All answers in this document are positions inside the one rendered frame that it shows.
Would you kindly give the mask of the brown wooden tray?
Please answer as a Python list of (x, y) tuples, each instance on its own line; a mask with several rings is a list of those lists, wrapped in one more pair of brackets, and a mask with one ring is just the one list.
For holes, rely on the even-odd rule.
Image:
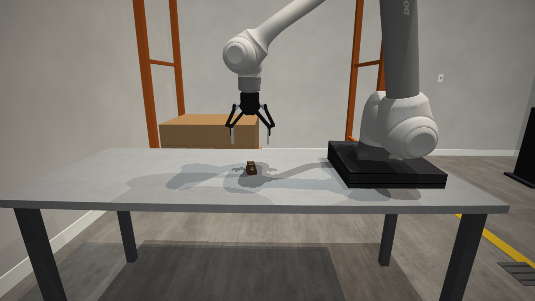
[(246, 172), (247, 172), (247, 175), (256, 175), (257, 169), (255, 168), (255, 170), (248, 171), (248, 166), (246, 166)]

